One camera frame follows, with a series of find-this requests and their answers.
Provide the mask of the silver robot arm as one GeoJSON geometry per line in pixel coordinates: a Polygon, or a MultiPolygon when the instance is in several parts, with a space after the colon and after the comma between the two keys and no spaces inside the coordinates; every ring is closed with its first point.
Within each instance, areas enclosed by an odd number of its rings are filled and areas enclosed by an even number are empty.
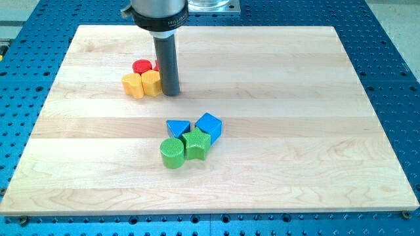
{"type": "Polygon", "coordinates": [[[166,96],[179,95],[175,33],[188,21],[187,0],[131,0],[121,15],[132,17],[154,38],[162,91],[166,96]]]}

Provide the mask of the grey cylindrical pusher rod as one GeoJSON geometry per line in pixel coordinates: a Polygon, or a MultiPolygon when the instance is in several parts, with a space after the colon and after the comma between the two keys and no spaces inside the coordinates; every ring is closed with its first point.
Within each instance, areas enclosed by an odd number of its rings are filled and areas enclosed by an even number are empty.
{"type": "Polygon", "coordinates": [[[164,39],[155,37],[154,46],[162,91],[166,96],[178,96],[180,85],[175,36],[170,35],[164,39]]]}

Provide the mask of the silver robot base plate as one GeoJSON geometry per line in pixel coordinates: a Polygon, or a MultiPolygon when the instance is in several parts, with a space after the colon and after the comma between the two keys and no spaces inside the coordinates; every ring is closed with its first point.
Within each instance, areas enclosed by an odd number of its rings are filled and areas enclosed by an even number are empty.
{"type": "Polygon", "coordinates": [[[189,13],[197,15],[240,15],[240,0],[187,0],[189,13]]]}

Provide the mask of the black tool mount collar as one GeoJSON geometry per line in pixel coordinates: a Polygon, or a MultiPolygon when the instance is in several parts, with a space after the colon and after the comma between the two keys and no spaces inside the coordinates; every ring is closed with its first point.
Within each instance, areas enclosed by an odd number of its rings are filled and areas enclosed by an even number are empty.
{"type": "Polygon", "coordinates": [[[167,38],[188,20],[187,3],[129,3],[121,9],[124,18],[132,17],[141,29],[153,37],[167,38]]]}

